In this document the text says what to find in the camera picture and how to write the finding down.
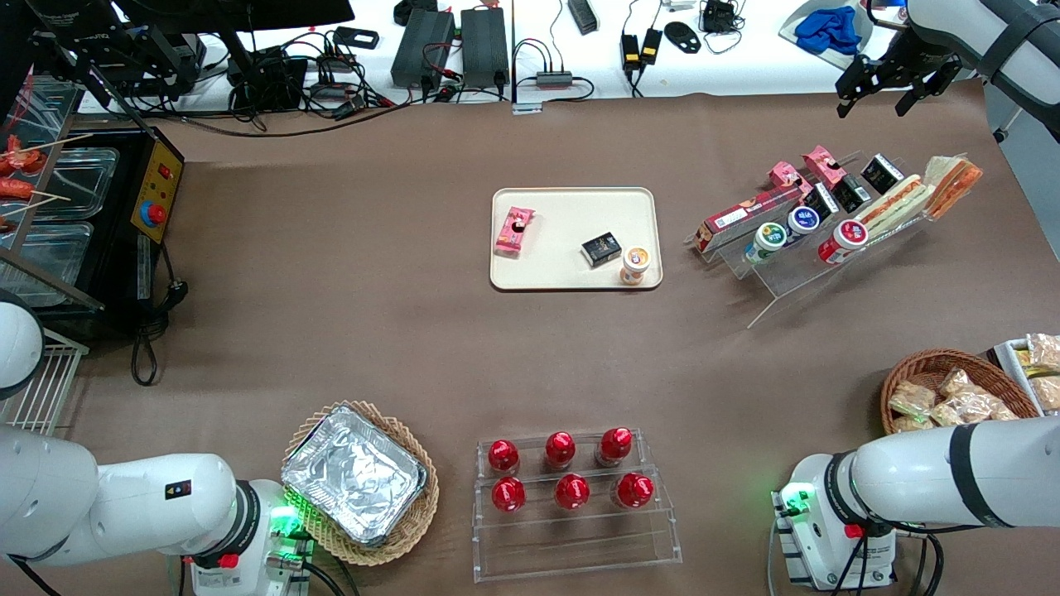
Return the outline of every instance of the wooden skewer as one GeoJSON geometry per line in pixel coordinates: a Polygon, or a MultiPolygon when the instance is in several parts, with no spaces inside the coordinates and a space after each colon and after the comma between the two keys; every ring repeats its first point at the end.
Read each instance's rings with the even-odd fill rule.
{"type": "Polygon", "coordinates": [[[34,203],[33,205],[26,205],[24,207],[19,207],[18,209],[15,209],[14,211],[8,211],[6,213],[0,213],[0,217],[11,217],[15,213],[21,213],[22,211],[29,211],[30,209],[34,209],[34,208],[40,207],[41,205],[43,205],[46,203],[51,203],[53,200],[70,200],[70,199],[67,198],[67,197],[65,197],[65,196],[52,195],[51,198],[46,198],[46,199],[41,200],[40,203],[34,203]]]}
{"type": "Polygon", "coordinates": [[[7,157],[8,155],[11,155],[13,153],[19,153],[19,152],[23,152],[23,151],[39,150],[39,148],[50,147],[50,146],[54,146],[54,145],[61,145],[63,143],[69,143],[70,141],[80,141],[82,139],[87,139],[87,138],[89,138],[91,136],[92,136],[92,134],[89,133],[88,135],[82,135],[80,137],[70,137],[69,139],[63,139],[60,141],[53,141],[51,143],[45,143],[42,145],[37,145],[35,147],[22,147],[22,148],[18,150],[17,152],[16,151],[5,151],[3,153],[0,153],[0,158],[7,157]]]}

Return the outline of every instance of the red cap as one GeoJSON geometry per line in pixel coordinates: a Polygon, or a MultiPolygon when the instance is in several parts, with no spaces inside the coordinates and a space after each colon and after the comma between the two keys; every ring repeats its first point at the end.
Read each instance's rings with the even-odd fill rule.
{"type": "Polygon", "coordinates": [[[633,433],[619,426],[603,434],[600,439],[600,455],[607,459],[622,459],[633,449],[633,433]]]}
{"type": "Polygon", "coordinates": [[[589,484],[578,474],[567,474],[555,484],[555,504],[564,509],[578,509],[589,502],[589,484]]]}
{"type": "Polygon", "coordinates": [[[217,566],[223,569],[234,569],[240,564],[240,556],[235,553],[226,553],[217,559],[217,566]]]}
{"type": "Polygon", "coordinates": [[[490,445],[490,468],[497,472],[508,472],[519,464],[519,450],[512,441],[500,439],[490,445]]]}
{"type": "Polygon", "coordinates": [[[505,476],[493,485],[493,505],[498,510],[511,513],[527,502],[527,491],[518,478],[505,476]]]}
{"type": "Polygon", "coordinates": [[[619,503],[625,507],[637,508],[652,499],[655,492],[655,484],[643,474],[626,474],[618,481],[615,488],[615,496],[619,503]]]}
{"type": "Polygon", "coordinates": [[[575,458],[575,438],[560,431],[545,441],[545,457],[552,466],[566,466],[575,458]]]}
{"type": "Polygon", "coordinates": [[[147,218],[152,224],[161,224],[165,221],[165,208],[161,205],[152,205],[147,208],[147,218]]]}

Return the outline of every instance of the beige tray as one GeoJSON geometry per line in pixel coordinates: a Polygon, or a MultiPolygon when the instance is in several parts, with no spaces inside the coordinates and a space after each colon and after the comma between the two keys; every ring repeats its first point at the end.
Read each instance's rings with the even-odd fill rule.
{"type": "Polygon", "coordinates": [[[662,282],[655,197],[633,187],[501,189],[493,195],[490,281],[499,290],[651,290],[662,282]],[[494,243],[511,207],[533,209],[517,257],[494,243]],[[582,243],[611,232],[623,247],[643,246],[651,264],[640,285],[618,279],[621,259],[590,268],[582,243]]]}

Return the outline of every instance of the small yogurt bottle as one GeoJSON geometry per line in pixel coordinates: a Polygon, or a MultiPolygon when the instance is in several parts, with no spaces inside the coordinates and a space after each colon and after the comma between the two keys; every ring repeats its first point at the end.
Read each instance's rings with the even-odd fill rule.
{"type": "Polygon", "coordinates": [[[868,229],[856,220],[846,220],[817,247],[817,256],[829,265],[838,265],[868,243],[868,229]]]}
{"type": "Polygon", "coordinates": [[[788,245],[802,240],[802,236],[815,231],[820,226],[820,215],[805,205],[799,205],[788,213],[788,245]]]}
{"type": "Polygon", "coordinates": [[[640,285],[651,260],[648,250],[642,246],[626,248],[622,253],[622,270],[618,274],[619,279],[625,285],[640,285]]]}
{"type": "Polygon", "coordinates": [[[743,258],[748,263],[757,265],[768,259],[774,252],[784,247],[788,232],[780,224],[762,224],[755,232],[755,239],[747,244],[743,258]]]}

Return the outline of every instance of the red lid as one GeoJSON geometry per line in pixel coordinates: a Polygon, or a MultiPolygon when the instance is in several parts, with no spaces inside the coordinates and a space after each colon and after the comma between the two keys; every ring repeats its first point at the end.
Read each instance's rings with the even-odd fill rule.
{"type": "Polygon", "coordinates": [[[217,566],[223,569],[234,569],[240,564],[240,556],[235,553],[226,553],[217,559],[217,566]]]}
{"type": "Polygon", "coordinates": [[[564,509],[578,509],[589,502],[589,484],[578,474],[567,474],[555,484],[555,504],[564,509]]]}
{"type": "Polygon", "coordinates": [[[545,456],[556,464],[570,461],[575,458],[575,438],[562,431],[553,434],[545,441],[545,456]]]}
{"type": "Polygon", "coordinates": [[[500,439],[490,445],[490,468],[497,472],[507,472],[519,464],[519,450],[512,441],[500,439]]]}
{"type": "Polygon", "coordinates": [[[518,478],[505,476],[493,485],[493,505],[497,509],[511,513],[527,502],[527,491],[518,478]]]}
{"type": "Polygon", "coordinates": [[[851,244],[862,244],[868,240],[868,230],[861,222],[847,220],[840,224],[840,233],[851,244]]]}
{"type": "Polygon", "coordinates": [[[633,433],[619,426],[603,434],[600,439],[600,455],[607,459],[621,459],[633,449],[633,433]]]}
{"type": "Polygon", "coordinates": [[[618,481],[616,496],[626,507],[640,507],[652,499],[655,484],[643,474],[626,474],[618,481]]]}

